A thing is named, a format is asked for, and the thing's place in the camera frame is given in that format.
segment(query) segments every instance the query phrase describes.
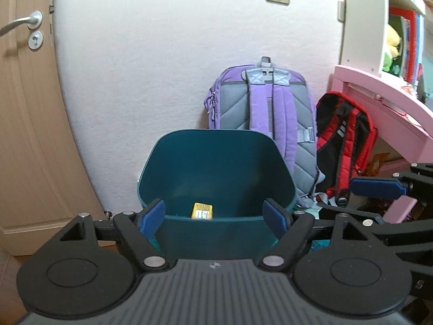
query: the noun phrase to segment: black and red backpack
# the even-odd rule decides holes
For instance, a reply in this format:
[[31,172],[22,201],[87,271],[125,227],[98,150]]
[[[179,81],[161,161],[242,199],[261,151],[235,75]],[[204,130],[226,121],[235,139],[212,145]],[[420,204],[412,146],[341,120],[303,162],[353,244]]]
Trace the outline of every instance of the black and red backpack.
[[350,180],[365,170],[378,130],[361,105],[331,91],[317,104],[317,132],[317,164],[326,178],[316,190],[335,196],[337,205],[344,207]]

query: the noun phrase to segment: teal trash bin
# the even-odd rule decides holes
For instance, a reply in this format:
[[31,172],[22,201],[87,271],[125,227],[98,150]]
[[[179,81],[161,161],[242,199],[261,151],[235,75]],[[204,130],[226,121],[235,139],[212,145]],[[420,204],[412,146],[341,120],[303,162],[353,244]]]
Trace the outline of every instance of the teal trash bin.
[[[292,209],[295,187],[269,137],[247,130],[186,129],[155,144],[138,184],[143,206],[163,199],[155,234],[175,259],[254,259],[276,239],[262,216],[263,201]],[[192,219],[194,203],[213,206],[213,219]]]

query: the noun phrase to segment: blue gripper pad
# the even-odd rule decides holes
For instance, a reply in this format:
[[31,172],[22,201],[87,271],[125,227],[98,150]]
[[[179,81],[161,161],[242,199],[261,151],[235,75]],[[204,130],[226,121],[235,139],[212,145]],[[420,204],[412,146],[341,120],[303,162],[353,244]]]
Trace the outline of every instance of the blue gripper pad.
[[281,239],[289,228],[286,220],[288,215],[289,213],[272,199],[263,202],[263,220],[278,239]]
[[138,213],[137,226],[139,231],[149,241],[161,226],[165,217],[165,204],[163,200],[155,199],[151,204]]
[[353,178],[349,189],[355,195],[385,200],[395,200],[407,194],[407,188],[393,178]]

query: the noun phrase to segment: trash bin rim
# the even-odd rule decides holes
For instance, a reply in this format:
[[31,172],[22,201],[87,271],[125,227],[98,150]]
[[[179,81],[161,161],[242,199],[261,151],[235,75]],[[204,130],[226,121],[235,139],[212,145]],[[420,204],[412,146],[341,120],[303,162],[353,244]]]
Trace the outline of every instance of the trash bin rim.
[[[274,141],[270,137],[268,137],[267,135],[265,135],[263,133],[260,133],[260,132],[250,131],[249,129],[198,129],[198,128],[192,128],[192,129],[179,129],[179,130],[176,130],[176,131],[172,131],[172,132],[166,133],[161,138],[159,138],[156,141],[156,143],[153,145],[153,148],[152,148],[151,152],[149,153],[149,156],[148,156],[148,158],[146,160],[146,163],[143,166],[143,169],[141,171],[140,179],[137,181],[137,196],[138,196],[138,199],[139,199],[140,204],[141,204],[142,207],[146,207],[148,204],[145,203],[143,201],[143,199],[141,198],[141,195],[140,195],[140,184],[141,184],[141,181],[142,181],[142,178],[143,178],[143,175],[144,175],[144,171],[146,170],[146,166],[148,165],[149,160],[150,160],[150,158],[151,158],[151,156],[152,156],[155,148],[157,147],[158,143],[161,140],[163,140],[166,136],[171,135],[171,134],[176,133],[176,132],[203,131],[203,130],[209,130],[209,131],[231,131],[231,132],[234,132],[234,131],[236,131],[236,132],[254,132],[254,133],[257,133],[257,135],[262,135],[263,137],[267,138],[267,140],[270,140],[273,144],[275,144]],[[294,194],[292,201],[286,207],[284,207],[284,209],[289,209],[289,208],[293,209],[293,205],[295,203],[295,200],[296,200],[296,194]],[[260,221],[260,220],[263,220],[263,216],[262,215],[256,215],[256,216],[237,216],[237,217],[215,217],[215,218],[212,218],[211,220],[204,220],[204,219],[193,219],[193,218],[187,217],[187,216],[176,216],[176,215],[166,214],[165,218],[166,219],[170,219],[170,220],[192,220],[194,222],[212,222],[213,221],[213,222],[231,222],[231,223],[244,222],[244,221],[258,221],[258,220]]]

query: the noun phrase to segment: stuffed toy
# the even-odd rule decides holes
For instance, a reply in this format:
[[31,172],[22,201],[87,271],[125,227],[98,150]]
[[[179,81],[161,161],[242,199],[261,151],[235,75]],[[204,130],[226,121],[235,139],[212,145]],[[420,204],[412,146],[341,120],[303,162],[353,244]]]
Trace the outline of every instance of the stuffed toy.
[[392,59],[398,56],[397,46],[400,45],[401,38],[393,27],[389,24],[386,29],[386,44],[384,45],[384,60],[382,70],[388,72],[391,69]]

